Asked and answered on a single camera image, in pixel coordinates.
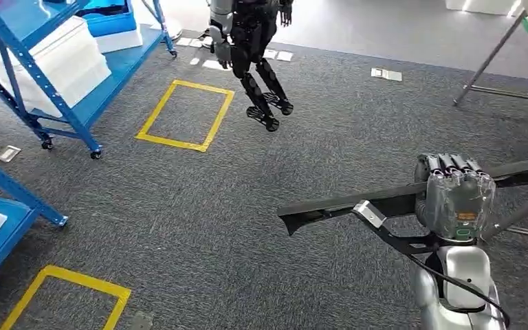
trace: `yellow tape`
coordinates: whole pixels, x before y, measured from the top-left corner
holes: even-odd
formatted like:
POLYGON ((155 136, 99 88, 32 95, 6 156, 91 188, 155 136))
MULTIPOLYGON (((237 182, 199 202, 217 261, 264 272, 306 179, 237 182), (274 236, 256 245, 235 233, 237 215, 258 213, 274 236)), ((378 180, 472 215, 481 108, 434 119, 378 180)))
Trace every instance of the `yellow tape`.
POLYGON ((89 287, 106 294, 110 294, 118 298, 116 305, 112 309, 106 324, 102 330, 113 330, 120 318, 120 314, 124 311, 124 307, 127 305, 127 301, 131 295, 131 290, 126 287, 121 287, 119 285, 107 282, 105 280, 99 280, 97 278, 73 272, 71 270, 63 269, 57 266, 48 265, 43 268, 39 274, 35 277, 27 291, 21 297, 20 301, 15 305, 15 308, 11 311, 7 320, 1 325, 0 330, 10 330, 23 310, 27 307, 33 295, 37 292, 37 289, 43 284, 43 281, 47 276, 59 278, 64 281, 82 285, 84 287, 89 287))
POLYGON ((157 104, 157 106, 151 113, 151 116, 148 117, 148 119, 146 120, 142 128, 140 129, 140 132, 138 132, 138 134, 135 136, 135 138, 139 140, 145 140, 149 142, 165 144, 168 146, 176 146, 177 148, 185 148, 185 149, 192 149, 196 151, 206 152, 211 142, 213 142, 213 139, 215 138, 215 134, 219 130, 219 126, 221 125, 221 122, 223 121, 223 117, 228 112, 228 108, 230 107, 230 104, 232 103, 233 99, 234 99, 233 91, 228 91, 227 89, 221 89, 221 88, 211 87, 207 85, 200 85, 194 82, 188 82, 188 81, 175 79, 171 83, 171 85, 169 86, 169 88, 167 89, 163 97, 161 98, 161 100, 159 101, 159 104, 157 104), (167 102, 167 100, 173 94, 173 91, 175 90, 176 86, 178 85, 190 87, 190 88, 202 89, 204 91, 211 91, 214 93, 225 94, 225 100, 223 101, 223 105, 221 106, 221 108, 219 108, 219 112, 217 113, 215 117, 215 121, 213 122, 207 137, 201 144, 166 139, 164 137, 159 137, 159 136, 148 134, 149 129, 151 129, 151 126, 153 126, 153 123, 157 119, 157 116, 159 115, 163 107, 165 106, 165 103, 167 102))

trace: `blue metal shelf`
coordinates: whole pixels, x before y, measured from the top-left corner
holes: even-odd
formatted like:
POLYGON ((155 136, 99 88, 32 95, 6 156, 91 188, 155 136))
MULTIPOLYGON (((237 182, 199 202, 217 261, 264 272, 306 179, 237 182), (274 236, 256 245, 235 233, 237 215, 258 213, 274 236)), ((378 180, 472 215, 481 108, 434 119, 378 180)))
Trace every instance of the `blue metal shelf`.
POLYGON ((0 189, 16 199, 14 201, 0 198, 0 213, 7 216, 5 223, 0 227, 1 264, 38 216, 45 217, 56 226, 65 225, 67 217, 33 195, 2 170, 0 189))
MULTIPOLYGON (((96 122, 106 106, 120 92, 163 37, 160 30, 151 29, 149 25, 141 24, 140 32, 143 46, 105 54, 108 68, 111 71, 110 77, 71 108, 71 111, 86 127, 89 128, 96 122)), ((53 118, 38 109, 33 109, 30 113, 40 118, 60 120, 60 118, 53 118)))
POLYGON ((23 203, 3 198, 0 198, 0 213, 7 216, 7 220, 0 228, 1 264, 23 234, 28 231, 39 213, 23 203))
POLYGON ((149 55, 150 51, 159 43, 161 37, 165 40, 167 50, 174 57, 177 56, 177 51, 165 25, 159 0, 153 0, 154 9, 144 0, 142 1, 157 19, 160 26, 162 26, 162 30, 151 30, 148 26, 142 25, 143 46, 108 54, 107 61, 112 75, 71 109, 37 65, 30 54, 30 49, 49 33, 53 32, 71 15, 84 7, 89 0, 75 0, 69 5, 65 3, 44 3, 43 0, 1 0, 0 53, 11 82, 13 95, 0 84, 0 99, 20 117, 24 124, 33 130, 35 135, 42 141, 41 146, 44 149, 50 149, 53 146, 50 134, 62 135, 82 140, 90 149, 90 156, 94 159, 100 158, 102 146, 94 139, 89 129, 104 112, 105 107, 123 88, 135 70, 149 55), (36 84, 62 113, 62 118, 45 115, 36 109, 25 109, 23 96, 15 78, 7 49, 13 53, 19 63, 35 80, 36 84), (72 130, 63 131, 44 127, 38 121, 39 118, 66 122, 71 126, 72 130))
POLYGON ((71 4, 1 0, 0 17, 13 35, 31 49, 88 3, 89 0, 76 0, 71 4))

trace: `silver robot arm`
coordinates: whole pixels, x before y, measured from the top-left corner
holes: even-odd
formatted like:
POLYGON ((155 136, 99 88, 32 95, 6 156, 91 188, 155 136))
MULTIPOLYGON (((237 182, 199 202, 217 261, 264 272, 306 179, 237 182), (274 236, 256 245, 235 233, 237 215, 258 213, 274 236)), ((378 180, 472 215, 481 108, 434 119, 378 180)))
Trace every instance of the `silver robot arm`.
POLYGON ((224 69, 232 62, 228 36, 234 23, 234 2, 236 0, 212 0, 210 4, 210 36, 213 52, 224 69))

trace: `black bar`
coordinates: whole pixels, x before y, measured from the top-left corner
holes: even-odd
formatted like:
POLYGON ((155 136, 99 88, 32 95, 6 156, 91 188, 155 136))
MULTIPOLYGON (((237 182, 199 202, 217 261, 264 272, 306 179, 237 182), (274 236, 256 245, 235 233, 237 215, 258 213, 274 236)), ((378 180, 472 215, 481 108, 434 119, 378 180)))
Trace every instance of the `black bar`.
MULTIPOLYGON (((528 184, 528 160, 506 164, 486 171, 499 188, 528 184)), ((426 182, 407 186, 325 199, 295 203, 278 209, 278 216, 292 234, 309 223, 339 217, 351 211, 362 199, 370 201, 386 217, 401 217, 415 212, 416 194, 426 191, 426 182)))
POLYGON ((479 91, 481 93, 489 93, 489 94, 496 94, 496 95, 502 95, 502 96, 510 96, 512 98, 523 98, 525 100, 528 100, 528 94, 523 93, 517 93, 515 91, 505 91, 503 89, 497 89, 497 88, 491 88, 491 87, 482 87, 482 86, 476 86, 472 85, 470 87, 472 91, 479 91))

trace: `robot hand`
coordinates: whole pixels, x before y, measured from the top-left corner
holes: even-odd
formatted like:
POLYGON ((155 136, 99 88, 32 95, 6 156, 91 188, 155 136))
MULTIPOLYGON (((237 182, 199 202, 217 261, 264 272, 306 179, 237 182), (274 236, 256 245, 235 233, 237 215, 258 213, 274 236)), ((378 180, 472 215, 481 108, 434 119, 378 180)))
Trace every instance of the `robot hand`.
POLYGON ((232 67, 232 46, 228 41, 212 43, 211 53, 215 54, 217 61, 224 68, 232 67))
POLYGON ((486 224, 496 186, 474 160, 420 155, 415 181, 428 182, 416 198, 418 220, 440 237, 467 241, 486 224))
POLYGON ((292 1, 280 5, 280 24, 284 27, 292 24, 292 1))

